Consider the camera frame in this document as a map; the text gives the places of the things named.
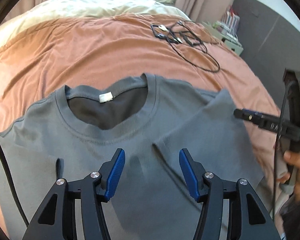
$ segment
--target person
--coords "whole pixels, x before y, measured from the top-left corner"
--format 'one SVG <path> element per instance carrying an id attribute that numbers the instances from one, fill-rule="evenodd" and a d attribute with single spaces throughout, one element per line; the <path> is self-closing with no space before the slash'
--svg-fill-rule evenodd
<path id="1" fill-rule="evenodd" d="M 294 187 L 293 196 L 283 205 L 280 215 L 283 219 L 283 228 L 287 240 L 300 240 L 300 153 L 287 151 L 283 156 L 284 160 L 298 168 L 297 181 Z M 287 172 L 278 182 L 284 183 L 290 178 Z"/>

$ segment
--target blue gripper pad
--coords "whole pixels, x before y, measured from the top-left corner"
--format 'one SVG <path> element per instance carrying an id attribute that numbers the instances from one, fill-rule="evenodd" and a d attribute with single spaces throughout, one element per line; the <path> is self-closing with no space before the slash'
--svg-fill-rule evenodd
<path id="1" fill-rule="evenodd" d="M 124 150 L 120 149 L 120 152 L 116 160 L 114 159 L 111 160 L 111 162 L 113 161 L 114 164 L 106 182 L 105 199 L 107 201 L 109 201 L 110 198 L 114 196 L 115 190 L 117 189 L 117 185 L 119 183 L 123 171 L 123 167 L 126 161 L 126 155 Z"/>
<path id="2" fill-rule="evenodd" d="M 194 171 L 189 163 L 189 160 L 184 152 L 184 149 L 182 149 L 179 152 L 179 164 L 180 168 L 183 174 L 183 177 L 185 178 L 190 196 L 194 198 L 195 201 L 199 200 L 200 194 L 199 194 L 199 187 L 198 187 L 198 180 L 194 174 Z"/>

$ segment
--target silver bolt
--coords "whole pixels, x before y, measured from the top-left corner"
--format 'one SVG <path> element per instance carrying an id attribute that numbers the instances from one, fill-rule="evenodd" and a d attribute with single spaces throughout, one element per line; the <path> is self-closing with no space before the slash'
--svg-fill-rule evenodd
<path id="1" fill-rule="evenodd" d="M 64 184 L 65 180 L 64 179 L 58 179 L 57 180 L 57 185 L 62 185 Z"/>
<path id="2" fill-rule="evenodd" d="M 208 179 L 212 179 L 213 176 L 214 176 L 212 172 L 206 172 L 204 175 L 205 175 L 205 177 L 208 178 Z"/>
<path id="3" fill-rule="evenodd" d="M 246 179 L 239 179 L 241 185 L 247 185 L 248 181 Z"/>
<path id="4" fill-rule="evenodd" d="M 100 176 L 100 173 L 95 171 L 95 172 L 91 173 L 90 176 L 95 179 Z"/>

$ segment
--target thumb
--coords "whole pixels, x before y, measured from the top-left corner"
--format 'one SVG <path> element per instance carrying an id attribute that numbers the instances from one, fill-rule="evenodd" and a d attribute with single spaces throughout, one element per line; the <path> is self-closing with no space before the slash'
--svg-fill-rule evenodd
<path id="1" fill-rule="evenodd" d="M 294 153 L 291 151 L 286 151 L 283 156 L 284 160 L 297 168 L 300 168 L 300 153 Z"/>

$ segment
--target shirt sleeve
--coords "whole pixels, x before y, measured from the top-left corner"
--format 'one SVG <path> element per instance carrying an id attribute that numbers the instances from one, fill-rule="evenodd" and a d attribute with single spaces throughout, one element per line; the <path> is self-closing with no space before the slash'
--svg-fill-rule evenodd
<path id="1" fill-rule="evenodd" d="M 300 202 L 291 197 L 281 208 L 283 228 L 287 240 L 300 240 Z"/>

